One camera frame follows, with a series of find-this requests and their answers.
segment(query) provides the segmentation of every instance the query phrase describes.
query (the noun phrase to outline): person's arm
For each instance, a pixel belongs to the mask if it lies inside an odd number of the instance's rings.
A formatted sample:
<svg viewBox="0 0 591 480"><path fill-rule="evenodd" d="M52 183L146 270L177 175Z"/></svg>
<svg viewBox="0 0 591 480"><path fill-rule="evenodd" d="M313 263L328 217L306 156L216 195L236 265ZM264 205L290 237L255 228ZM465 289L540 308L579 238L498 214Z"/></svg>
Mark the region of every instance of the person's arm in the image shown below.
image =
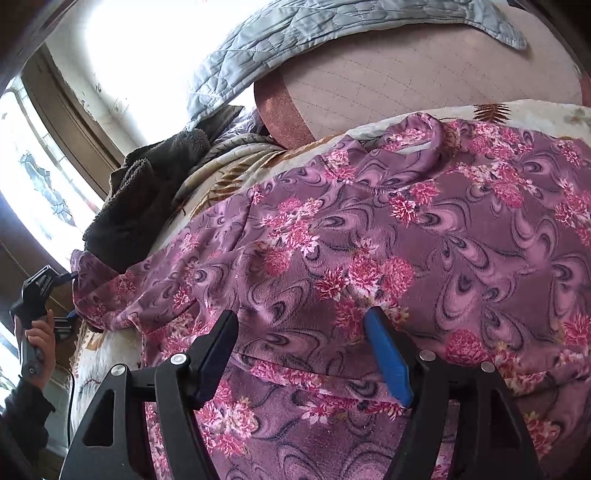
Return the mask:
<svg viewBox="0 0 591 480"><path fill-rule="evenodd" d="M53 312L47 312L47 321L35 320L24 335L29 343L43 352L43 371L30 380L21 378L18 386L6 399L2 419L12 438L31 463L36 463L39 450L47 445L45 429L47 416L55 408L43 396L42 390L49 382L56 366L56 338L53 333ZM19 335L20 321L15 318L15 330Z"/></svg>

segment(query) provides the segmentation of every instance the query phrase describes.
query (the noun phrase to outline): black cable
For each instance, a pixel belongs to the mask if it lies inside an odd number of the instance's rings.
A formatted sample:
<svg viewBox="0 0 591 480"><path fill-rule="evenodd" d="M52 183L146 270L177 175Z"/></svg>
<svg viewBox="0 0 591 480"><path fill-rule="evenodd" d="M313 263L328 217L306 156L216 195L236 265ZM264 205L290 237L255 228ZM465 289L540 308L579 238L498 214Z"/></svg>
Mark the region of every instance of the black cable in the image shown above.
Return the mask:
<svg viewBox="0 0 591 480"><path fill-rule="evenodd" d="M68 406L68 424L67 424L68 448L70 448L70 445L72 444L72 441L70 440L70 429L72 428L72 404L74 403L74 375L69 370L68 370L68 373L70 374L70 378L72 379L72 386L70 387L70 405Z"/></svg>

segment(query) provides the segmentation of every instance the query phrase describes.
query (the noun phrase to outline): purple floral garment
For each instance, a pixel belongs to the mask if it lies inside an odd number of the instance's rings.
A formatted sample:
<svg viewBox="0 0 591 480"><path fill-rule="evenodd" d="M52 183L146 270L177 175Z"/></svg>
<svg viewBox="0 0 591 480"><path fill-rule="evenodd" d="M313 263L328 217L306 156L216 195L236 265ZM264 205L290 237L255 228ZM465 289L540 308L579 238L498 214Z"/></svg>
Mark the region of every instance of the purple floral garment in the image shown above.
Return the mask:
<svg viewBox="0 0 591 480"><path fill-rule="evenodd" d="M591 427L590 161L581 141L411 115L218 203L124 275L75 252L74 301L98 327L135 325L147 366L238 314L225 377L196 413L221 478L382 479L409 412L365 340L373 305L420 348L492 361L557 476ZM456 416L451 404L434 479Z"/></svg>

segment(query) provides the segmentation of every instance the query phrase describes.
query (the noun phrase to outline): gray quilted blanket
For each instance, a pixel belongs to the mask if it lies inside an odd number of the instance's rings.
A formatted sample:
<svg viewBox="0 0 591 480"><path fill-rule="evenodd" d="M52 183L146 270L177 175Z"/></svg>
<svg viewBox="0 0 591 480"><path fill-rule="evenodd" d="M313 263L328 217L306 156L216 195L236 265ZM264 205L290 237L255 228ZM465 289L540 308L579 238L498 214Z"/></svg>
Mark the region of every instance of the gray quilted blanket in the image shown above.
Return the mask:
<svg viewBox="0 0 591 480"><path fill-rule="evenodd" d="M273 0L195 72L188 129L287 59L335 38L415 23L464 23L518 50L525 39L490 0Z"/></svg>

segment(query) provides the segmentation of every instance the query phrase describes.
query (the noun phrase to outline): human hand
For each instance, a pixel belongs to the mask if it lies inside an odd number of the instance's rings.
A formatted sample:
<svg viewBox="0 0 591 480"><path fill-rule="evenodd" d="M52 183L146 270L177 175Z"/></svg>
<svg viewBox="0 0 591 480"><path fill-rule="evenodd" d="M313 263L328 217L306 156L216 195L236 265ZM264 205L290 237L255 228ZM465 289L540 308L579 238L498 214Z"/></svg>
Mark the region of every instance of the human hand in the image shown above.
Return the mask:
<svg viewBox="0 0 591 480"><path fill-rule="evenodd" d="M17 334L17 341L20 345L20 338L22 336L21 321L18 317L14 317L15 333ZM27 378L27 381L43 390L49 382L54 368L56 367L56 337L53 333L53 311L47 311L46 320L43 317L31 322L31 329L25 330L24 335L33 348L38 348L43 353L43 361L41 362L43 370L39 375L33 375Z"/></svg>

